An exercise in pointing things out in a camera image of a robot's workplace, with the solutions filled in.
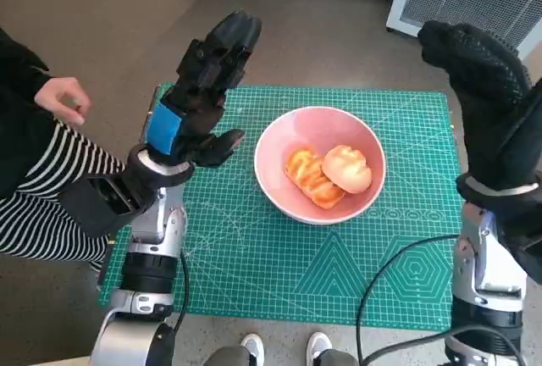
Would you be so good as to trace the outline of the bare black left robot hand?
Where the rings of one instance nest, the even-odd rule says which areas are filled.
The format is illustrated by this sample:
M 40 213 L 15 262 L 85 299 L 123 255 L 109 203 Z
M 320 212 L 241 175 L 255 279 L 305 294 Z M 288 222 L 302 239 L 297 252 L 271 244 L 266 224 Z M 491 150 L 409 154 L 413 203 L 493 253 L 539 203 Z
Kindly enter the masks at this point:
M 224 115 L 226 92 L 235 89 L 260 37 L 262 21 L 239 10 L 203 39 L 194 39 L 176 70 L 177 81 L 161 97 L 147 127 L 147 148 L 161 164 L 218 167 L 244 131 L 212 133 Z

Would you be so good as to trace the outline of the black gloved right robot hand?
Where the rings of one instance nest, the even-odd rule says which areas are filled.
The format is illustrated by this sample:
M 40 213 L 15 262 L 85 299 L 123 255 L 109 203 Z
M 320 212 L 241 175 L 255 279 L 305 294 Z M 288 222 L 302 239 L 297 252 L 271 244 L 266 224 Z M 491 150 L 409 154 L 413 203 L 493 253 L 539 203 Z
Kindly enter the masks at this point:
M 496 191 L 531 185 L 541 157 L 541 85 L 517 49 L 468 24 L 430 20 L 422 58 L 444 70 L 462 109 L 468 173 Z

